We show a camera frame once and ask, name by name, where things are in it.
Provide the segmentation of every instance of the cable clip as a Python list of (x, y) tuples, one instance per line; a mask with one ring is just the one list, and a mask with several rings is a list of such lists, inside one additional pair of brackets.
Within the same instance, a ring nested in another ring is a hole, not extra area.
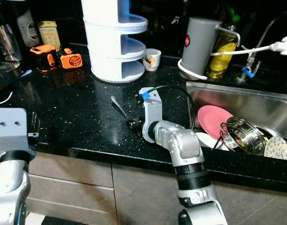
[(248, 67), (243, 67), (242, 72), (244, 72), (248, 77), (253, 78), (255, 76), (254, 73), (251, 72), (251, 69)]
[(145, 93), (142, 94), (143, 100), (146, 100), (150, 97), (149, 93), (146, 91)]

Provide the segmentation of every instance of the dish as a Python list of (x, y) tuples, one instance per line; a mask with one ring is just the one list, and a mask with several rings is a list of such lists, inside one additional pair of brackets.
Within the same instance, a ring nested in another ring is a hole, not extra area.
[(266, 142), (253, 124), (234, 116), (227, 120), (227, 130), (244, 152), (259, 156), (264, 155)]
[(214, 105), (205, 105), (201, 107), (197, 114), (199, 124), (215, 140), (220, 137), (220, 125), (226, 123), (231, 113)]
[[(209, 148), (213, 148), (214, 145), (217, 143), (217, 141), (210, 137), (210, 135), (205, 134), (203, 132), (197, 132), (196, 133), (198, 139), (200, 140), (201, 146), (203, 147), (209, 147)], [(219, 147), (222, 144), (222, 141), (219, 142), (219, 144), (217, 145), (217, 147)], [(222, 147), (220, 147), (221, 150), (225, 150), (225, 151), (229, 151), (229, 149), (225, 146), (222, 145)]]
[(287, 143), (282, 137), (272, 137), (266, 144), (265, 157), (287, 160)]
[(258, 126), (255, 126), (255, 127), (259, 130), (261, 136), (264, 138), (265, 144), (267, 144), (269, 142), (269, 140), (274, 136), (269, 131), (267, 131), (261, 127), (258, 127)]

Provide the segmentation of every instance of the oil bottle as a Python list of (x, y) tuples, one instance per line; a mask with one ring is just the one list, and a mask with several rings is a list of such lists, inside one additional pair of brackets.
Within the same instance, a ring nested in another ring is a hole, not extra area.
[[(239, 15), (235, 15), (234, 11), (230, 10), (231, 22), (225, 25), (225, 28), (228, 30), (235, 31), (236, 24), (240, 20)], [(214, 45), (213, 52), (232, 52), (235, 50), (237, 45), (237, 37), (235, 35), (220, 32)], [(206, 75), (213, 79), (220, 79), (223, 77), (229, 62), (232, 58), (232, 55), (218, 55), (211, 56), (208, 61), (208, 65), (206, 68)]]

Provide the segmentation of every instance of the red button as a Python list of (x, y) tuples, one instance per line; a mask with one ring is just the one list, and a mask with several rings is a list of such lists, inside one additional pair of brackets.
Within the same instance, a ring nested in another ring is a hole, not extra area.
[(190, 38), (188, 35), (186, 35), (186, 38), (185, 38), (185, 47), (188, 47), (190, 44)]

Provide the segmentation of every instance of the dish rack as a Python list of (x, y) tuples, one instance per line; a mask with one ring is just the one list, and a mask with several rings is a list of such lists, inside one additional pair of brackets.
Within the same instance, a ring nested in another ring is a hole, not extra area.
[(147, 19), (129, 13), (129, 0), (82, 0), (91, 71), (100, 80), (126, 83), (144, 74), (145, 45), (129, 38), (147, 30)]

